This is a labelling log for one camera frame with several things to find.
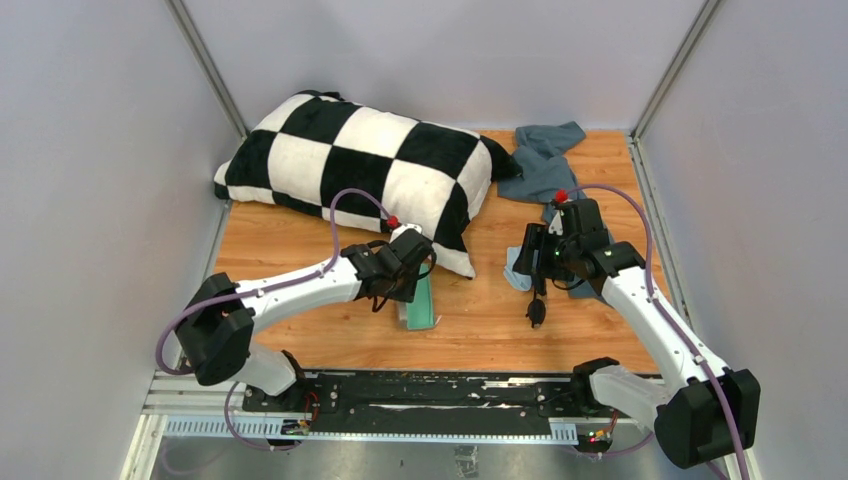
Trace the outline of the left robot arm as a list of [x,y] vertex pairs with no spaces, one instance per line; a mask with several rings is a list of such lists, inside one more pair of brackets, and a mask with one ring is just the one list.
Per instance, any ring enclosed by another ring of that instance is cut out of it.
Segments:
[[257,333],[297,314],[368,299],[373,311],[389,301],[410,303],[437,260],[433,243],[406,226],[390,240],[342,248],[307,268],[241,282],[225,273],[207,278],[173,331],[188,373],[208,387],[227,381],[259,389],[283,413],[306,400],[292,354],[259,344]]

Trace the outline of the black white checkered pillow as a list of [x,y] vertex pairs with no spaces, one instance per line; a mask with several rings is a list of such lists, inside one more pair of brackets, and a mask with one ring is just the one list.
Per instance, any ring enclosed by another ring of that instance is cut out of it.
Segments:
[[490,186],[521,174],[483,134],[305,90],[250,131],[214,174],[213,191],[374,232],[395,216],[421,227],[439,266],[472,279],[463,233]]

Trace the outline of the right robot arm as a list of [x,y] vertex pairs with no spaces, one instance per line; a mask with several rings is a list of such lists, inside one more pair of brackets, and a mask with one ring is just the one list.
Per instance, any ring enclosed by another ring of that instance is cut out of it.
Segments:
[[550,223],[527,224],[512,269],[532,280],[532,325],[545,318],[549,283],[589,286],[630,325],[659,369],[661,384],[609,357],[575,366],[570,393],[577,413],[625,414],[649,428],[681,469],[735,455],[740,473],[747,472],[760,383],[750,370],[732,369],[697,337],[656,285],[647,259],[631,243],[612,241],[595,200],[566,200],[556,204]]

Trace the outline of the grey glasses case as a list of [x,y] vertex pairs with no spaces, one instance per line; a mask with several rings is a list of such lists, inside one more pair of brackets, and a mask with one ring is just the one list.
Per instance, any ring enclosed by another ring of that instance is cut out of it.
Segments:
[[397,321],[400,328],[407,331],[425,331],[434,329],[438,323],[435,314],[432,283],[429,266],[423,264],[419,268],[422,278],[416,283],[416,289],[411,302],[395,302]]

